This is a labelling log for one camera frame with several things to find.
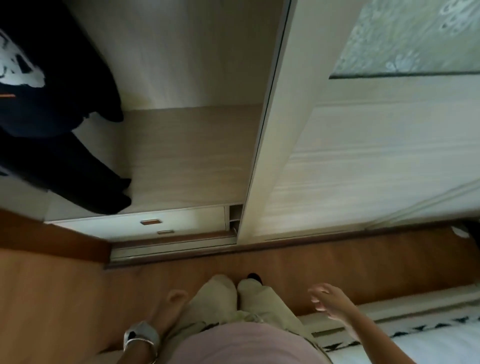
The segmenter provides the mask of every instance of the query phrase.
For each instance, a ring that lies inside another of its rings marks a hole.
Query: leg
[[[237,290],[224,275],[213,276],[192,298],[161,346],[157,363],[166,363],[178,345],[207,325],[223,324],[237,311]]]
[[[238,292],[240,310],[256,314],[272,326],[314,342],[312,333],[305,328],[271,287],[263,286],[254,279],[244,279],[238,285]]]

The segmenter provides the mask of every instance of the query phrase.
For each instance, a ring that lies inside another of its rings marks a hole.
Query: beige pants
[[[165,364],[182,341],[207,326],[238,321],[264,322],[300,335],[317,347],[312,334],[271,287],[262,286],[254,279],[244,279],[236,289],[230,278],[217,275],[200,288],[165,337],[157,363]],[[87,363],[113,364],[120,356],[121,351],[100,354]]]

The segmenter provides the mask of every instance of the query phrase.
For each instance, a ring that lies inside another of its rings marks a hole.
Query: wooden floor
[[[0,251],[0,363],[78,363],[121,340],[170,288],[194,294],[212,275],[257,272],[296,314],[307,288],[337,285],[355,303],[471,284],[480,251],[451,230],[202,257],[103,271],[95,263]]]

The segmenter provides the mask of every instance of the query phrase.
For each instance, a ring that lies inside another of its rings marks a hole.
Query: foot
[[[256,280],[257,282],[260,282],[261,285],[263,285],[264,283],[262,282],[262,279],[260,278],[260,276],[256,273],[250,273],[249,275],[247,275],[247,278],[248,279],[254,279]]]

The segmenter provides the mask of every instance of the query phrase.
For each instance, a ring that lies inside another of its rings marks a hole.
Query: hand
[[[329,318],[341,321],[346,327],[350,327],[352,317],[360,313],[347,295],[331,284],[315,284],[308,292],[317,311],[327,312]]]
[[[152,318],[148,321],[160,336],[169,331],[177,322],[185,305],[188,293],[183,290],[171,290],[157,306]]]

